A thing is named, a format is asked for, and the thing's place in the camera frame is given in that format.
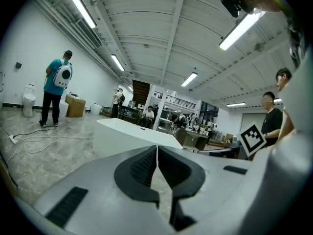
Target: white ceiling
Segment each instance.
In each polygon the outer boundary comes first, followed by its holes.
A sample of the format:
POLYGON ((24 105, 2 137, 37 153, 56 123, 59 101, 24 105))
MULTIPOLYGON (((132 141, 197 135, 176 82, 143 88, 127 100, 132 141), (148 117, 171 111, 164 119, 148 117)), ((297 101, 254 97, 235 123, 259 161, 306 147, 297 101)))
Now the white ceiling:
MULTIPOLYGON (((49 1, 62 7, 68 21, 81 18, 71 0, 49 1)), ((232 102, 258 108, 264 92, 277 94, 276 72, 283 67, 294 70, 282 13, 266 13, 224 51, 219 48, 221 37, 236 19, 220 0, 97 0, 93 5, 83 1, 105 44, 95 51, 126 83, 136 79, 156 84, 222 108, 232 102), (265 44, 263 52, 254 51, 257 43, 265 44), (117 55, 125 72, 110 54, 117 55), (181 87, 194 68, 196 79, 181 87)))

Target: man in blue shirt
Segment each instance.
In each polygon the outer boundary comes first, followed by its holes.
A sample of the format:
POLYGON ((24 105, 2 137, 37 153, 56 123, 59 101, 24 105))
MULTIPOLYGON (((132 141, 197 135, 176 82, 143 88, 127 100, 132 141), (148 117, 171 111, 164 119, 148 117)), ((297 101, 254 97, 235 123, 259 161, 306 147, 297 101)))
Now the man in blue shirt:
MULTIPOLYGON (((63 60, 64 60, 64 65, 70 66, 71 69, 71 76, 73 74, 73 69, 72 65, 69 64, 69 60, 72 57, 73 53, 70 50, 67 50, 64 52, 63 55, 63 60)), ((59 114, 60 114, 60 100, 61 96, 63 94, 64 89, 62 87, 55 86, 53 83, 53 76, 55 75, 56 71, 58 68, 62 65, 62 62, 60 59, 54 59, 52 63, 48 66, 48 68, 45 70, 47 74, 47 81, 45 83, 45 88, 44 88, 44 101, 43 101, 43 109, 42 109, 42 116, 41 120, 39 121, 39 124, 42 127, 46 127, 46 122, 48 119, 48 113, 49 113, 49 108, 50 104, 52 101, 52 118, 53 118, 53 123, 55 126, 58 126, 59 123, 59 114)))

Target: garage door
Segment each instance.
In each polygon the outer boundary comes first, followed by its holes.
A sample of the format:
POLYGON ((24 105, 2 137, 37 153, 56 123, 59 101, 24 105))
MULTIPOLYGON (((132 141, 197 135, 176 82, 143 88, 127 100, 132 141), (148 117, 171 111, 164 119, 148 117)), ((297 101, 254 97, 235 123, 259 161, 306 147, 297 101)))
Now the garage door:
POLYGON ((243 121, 240 130, 244 130, 252 122, 255 122, 256 126, 262 129, 265 116, 266 113, 243 114, 243 121))

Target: brown box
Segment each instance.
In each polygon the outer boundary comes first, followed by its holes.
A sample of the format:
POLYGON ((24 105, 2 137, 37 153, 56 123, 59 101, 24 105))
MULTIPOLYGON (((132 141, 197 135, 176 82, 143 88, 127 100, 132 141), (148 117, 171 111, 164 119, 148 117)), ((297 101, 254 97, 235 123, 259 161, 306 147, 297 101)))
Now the brown box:
POLYGON ((81 118, 85 110, 85 100, 75 99, 67 95, 65 102, 68 103, 67 116, 69 118, 81 118))

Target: fluorescent light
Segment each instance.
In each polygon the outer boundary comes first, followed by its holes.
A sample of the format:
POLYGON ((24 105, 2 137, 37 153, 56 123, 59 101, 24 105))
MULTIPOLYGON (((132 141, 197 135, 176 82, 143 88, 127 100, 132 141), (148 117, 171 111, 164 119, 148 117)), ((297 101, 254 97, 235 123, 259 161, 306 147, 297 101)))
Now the fluorescent light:
POLYGON ((111 58, 115 61, 115 63, 117 64, 121 71, 125 71, 121 63, 118 61, 116 55, 111 55, 111 58))
POLYGON ((76 5, 77 9, 79 12, 82 14, 82 16, 85 18, 86 22, 90 26, 90 28, 95 28, 97 25, 90 16, 87 8, 85 7, 84 3, 82 0, 72 0, 74 4, 76 5))
POLYGON ((232 107, 232 106, 242 106, 242 105, 246 105, 246 103, 227 104, 228 107, 232 107))
POLYGON ((220 48, 227 50, 234 42, 236 42, 244 33, 246 33, 263 15, 265 11, 258 14, 246 14, 238 25, 220 43, 220 48))
POLYGON ((186 87, 194 78, 198 76, 195 72, 191 73, 191 75, 187 78, 187 80, 181 85, 183 87, 186 87))

